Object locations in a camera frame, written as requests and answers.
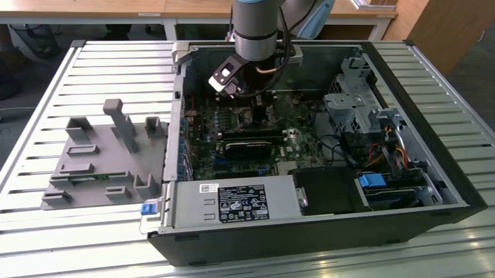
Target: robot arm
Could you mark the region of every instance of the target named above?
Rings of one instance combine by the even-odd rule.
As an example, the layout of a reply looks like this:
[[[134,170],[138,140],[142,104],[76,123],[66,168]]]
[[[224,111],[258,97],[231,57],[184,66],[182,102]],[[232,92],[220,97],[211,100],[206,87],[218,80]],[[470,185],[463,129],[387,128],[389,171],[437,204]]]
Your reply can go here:
[[[290,34],[314,39],[332,6],[334,0],[235,0],[232,23],[236,54],[212,74],[210,84],[215,90],[224,96],[250,97],[274,86],[278,78],[267,81],[266,76],[284,68],[284,65],[276,68],[275,61],[280,58],[280,64],[287,63]],[[284,31],[284,55],[276,55],[279,29]],[[243,86],[236,78],[239,72]]]
[[[290,33],[304,39],[319,34],[334,0],[236,0],[232,8],[236,53],[247,61],[268,59],[276,50],[278,30],[283,30],[279,8]]]

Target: blue latch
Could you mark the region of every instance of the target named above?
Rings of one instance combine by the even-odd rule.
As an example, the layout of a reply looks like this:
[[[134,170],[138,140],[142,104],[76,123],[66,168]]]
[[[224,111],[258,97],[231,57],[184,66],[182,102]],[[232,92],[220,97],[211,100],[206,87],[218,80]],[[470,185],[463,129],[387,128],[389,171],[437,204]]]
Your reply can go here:
[[[365,174],[359,177],[362,187],[386,186],[386,180],[382,174]]]
[[[143,204],[142,205],[142,215],[154,215],[158,213],[158,205],[155,204]]]

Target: white sticker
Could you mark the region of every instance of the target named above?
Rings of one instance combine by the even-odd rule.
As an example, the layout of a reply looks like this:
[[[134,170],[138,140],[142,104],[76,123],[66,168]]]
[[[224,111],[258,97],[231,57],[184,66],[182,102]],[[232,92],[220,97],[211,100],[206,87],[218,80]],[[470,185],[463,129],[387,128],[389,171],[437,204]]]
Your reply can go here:
[[[218,192],[218,184],[200,184],[200,193]]]
[[[162,16],[160,13],[138,13],[139,16]]]

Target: slatted metal surface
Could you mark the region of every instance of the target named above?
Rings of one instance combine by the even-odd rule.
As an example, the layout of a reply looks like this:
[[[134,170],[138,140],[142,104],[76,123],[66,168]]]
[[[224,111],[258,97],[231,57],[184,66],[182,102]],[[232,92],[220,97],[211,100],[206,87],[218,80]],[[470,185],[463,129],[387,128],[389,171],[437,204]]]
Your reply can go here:
[[[0,173],[0,277],[489,276],[495,271],[493,133],[405,44],[375,46],[487,201],[486,211],[405,244],[196,268],[170,266],[147,243],[139,232],[138,204],[40,211],[42,194],[67,140],[63,128],[70,116],[88,115],[92,124],[110,123],[102,106],[112,97],[123,99],[134,122],[151,115],[163,120],[170,116],[172,44],[88,42],[70,50]],[[385,99],[395,105],[390,96]],[[150,229],[156,225],[150,222]]]

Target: green circuit board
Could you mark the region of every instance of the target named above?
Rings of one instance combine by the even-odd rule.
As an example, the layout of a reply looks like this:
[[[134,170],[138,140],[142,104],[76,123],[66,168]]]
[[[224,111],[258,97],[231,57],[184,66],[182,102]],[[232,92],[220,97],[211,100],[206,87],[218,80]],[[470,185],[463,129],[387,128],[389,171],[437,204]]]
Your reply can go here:
[[[250,108],[220,107],[210,99],[196,106],[188,135],[195,180],[279,175],[280,162],[291,162],[290,165],[298,168],[324,166],[326,159],[310,122],[312,110],[291,93],[276,95],[267,107],[266,120],[255,123],[259,130],[280,130],[284,137],[279,144],[274,144],[270,157],[256,161],[227,161],[222,155],[226,143],[218,139],[219,132],[252,128]]]

